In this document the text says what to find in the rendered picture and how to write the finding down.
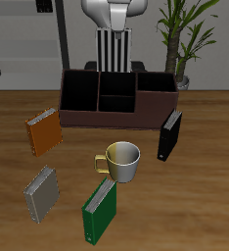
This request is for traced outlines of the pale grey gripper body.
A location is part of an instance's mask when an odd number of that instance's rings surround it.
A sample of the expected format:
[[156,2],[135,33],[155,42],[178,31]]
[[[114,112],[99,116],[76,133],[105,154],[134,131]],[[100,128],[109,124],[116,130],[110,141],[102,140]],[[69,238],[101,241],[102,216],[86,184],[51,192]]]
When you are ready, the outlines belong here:
[[130,0],[108,0],[110,7],[111,28],[113,31],[122,32]]

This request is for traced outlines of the dark brown desk caddy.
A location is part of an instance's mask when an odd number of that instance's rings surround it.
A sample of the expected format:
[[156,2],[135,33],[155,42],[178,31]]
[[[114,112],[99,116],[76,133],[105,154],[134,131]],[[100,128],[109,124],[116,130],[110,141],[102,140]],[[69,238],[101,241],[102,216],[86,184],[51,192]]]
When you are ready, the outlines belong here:
[[158,130],[177,100],[172,74],[65,70],[59,104],[61,126]]

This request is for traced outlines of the orange book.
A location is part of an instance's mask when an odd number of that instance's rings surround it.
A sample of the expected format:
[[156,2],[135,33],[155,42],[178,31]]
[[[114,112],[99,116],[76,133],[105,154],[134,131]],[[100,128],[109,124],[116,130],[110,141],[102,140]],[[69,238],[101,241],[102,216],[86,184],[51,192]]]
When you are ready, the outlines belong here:
[[63,141],[59,112],[49,108],[25,122],[34,156],[39,157]]

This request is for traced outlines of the grey book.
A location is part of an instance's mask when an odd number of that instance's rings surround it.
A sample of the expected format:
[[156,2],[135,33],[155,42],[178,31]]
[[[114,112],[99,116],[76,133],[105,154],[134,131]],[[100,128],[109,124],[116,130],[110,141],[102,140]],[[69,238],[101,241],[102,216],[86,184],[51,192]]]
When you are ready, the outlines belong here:
[[23,190],[31,219],[40,224],[60,197],[56,171],[45,166]]

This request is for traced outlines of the green book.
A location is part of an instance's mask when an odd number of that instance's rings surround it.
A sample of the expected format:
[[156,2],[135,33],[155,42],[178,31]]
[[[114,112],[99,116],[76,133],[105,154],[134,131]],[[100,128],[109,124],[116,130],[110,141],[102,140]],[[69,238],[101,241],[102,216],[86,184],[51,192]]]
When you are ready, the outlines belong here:
[[116,214],[116,182],[105,177],[81,211],[85,240],[95,245]]

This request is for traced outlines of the green pot plant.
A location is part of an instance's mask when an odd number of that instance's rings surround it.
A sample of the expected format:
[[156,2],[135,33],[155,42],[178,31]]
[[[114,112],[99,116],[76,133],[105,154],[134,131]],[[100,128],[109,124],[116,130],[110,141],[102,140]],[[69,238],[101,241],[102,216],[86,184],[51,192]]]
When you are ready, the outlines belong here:
[[158,25],[163,24],[165,27],[165,31],[160,32],[164,38],[162,43],[167,47],[164,71],[174,74],[179,90],[187,90],[190,84],[190,79],[184,75],[187,62],[199,59],[197,52],[215,43],[215,40],[209,40],[213,27],[199,37],[204,21],[190,26],[201,13],[219,2],[219,0],[207,0],[201,4],[201,1],[198,0],[190,10],[187,10],[186,0],[166,0],[167,12],[160,9],[163,18],[158,21]]

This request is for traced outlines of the black binders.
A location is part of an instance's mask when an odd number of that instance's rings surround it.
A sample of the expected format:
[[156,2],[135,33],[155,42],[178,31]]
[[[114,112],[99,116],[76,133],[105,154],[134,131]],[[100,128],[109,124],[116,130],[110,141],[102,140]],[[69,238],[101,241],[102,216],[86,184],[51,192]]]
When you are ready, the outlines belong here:
[[38,13],[52,13],[52,0],[35,0],[36,10]]

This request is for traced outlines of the grey bookshelf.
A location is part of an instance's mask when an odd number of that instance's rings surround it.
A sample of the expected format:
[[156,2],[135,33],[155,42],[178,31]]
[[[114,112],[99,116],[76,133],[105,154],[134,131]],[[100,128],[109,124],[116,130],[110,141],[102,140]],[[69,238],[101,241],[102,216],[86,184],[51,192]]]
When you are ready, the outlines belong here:
[[0,0],[0,90],[58,90],[69,67],[64,0]]

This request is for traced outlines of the flat black base plate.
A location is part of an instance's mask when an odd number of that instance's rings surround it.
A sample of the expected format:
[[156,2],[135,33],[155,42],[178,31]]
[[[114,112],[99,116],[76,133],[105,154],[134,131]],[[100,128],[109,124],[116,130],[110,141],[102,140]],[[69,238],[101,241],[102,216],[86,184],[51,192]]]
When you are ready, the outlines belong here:
[[[85,70],[93,70],[96,71],[97,70],[97,62],[96,61],[89,61],[85,64],[84,67]],[[145,66],[141,61],[132,61],[131,62],[131,70],[133,72],[144,72]]]

